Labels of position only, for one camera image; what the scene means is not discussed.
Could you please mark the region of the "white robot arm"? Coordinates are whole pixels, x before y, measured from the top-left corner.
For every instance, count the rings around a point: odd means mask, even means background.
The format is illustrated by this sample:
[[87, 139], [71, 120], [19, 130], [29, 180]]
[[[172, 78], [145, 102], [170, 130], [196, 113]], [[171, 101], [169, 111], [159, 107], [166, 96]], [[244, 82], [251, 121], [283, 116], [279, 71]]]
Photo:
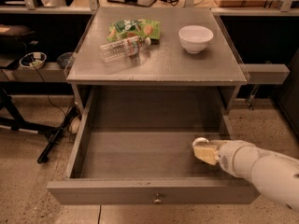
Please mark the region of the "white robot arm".
[[249, 181], [264, 197], [299, 211], [299, 160], [243, 140], [196, 138], [194, 156]]

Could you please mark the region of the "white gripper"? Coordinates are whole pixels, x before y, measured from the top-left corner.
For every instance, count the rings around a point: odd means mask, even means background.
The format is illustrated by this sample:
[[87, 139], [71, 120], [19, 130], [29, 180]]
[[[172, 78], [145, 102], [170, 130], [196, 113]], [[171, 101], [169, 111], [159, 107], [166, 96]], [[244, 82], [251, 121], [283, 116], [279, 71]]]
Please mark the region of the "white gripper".
[[251, 179], [252, 165], [259, 157], [259, 149], [255, 145], [241, 140], [209, 140], [207, 144], [193, 148], [197, 159], [210, 165], [216, 165], [219, 161], [226, 173]]

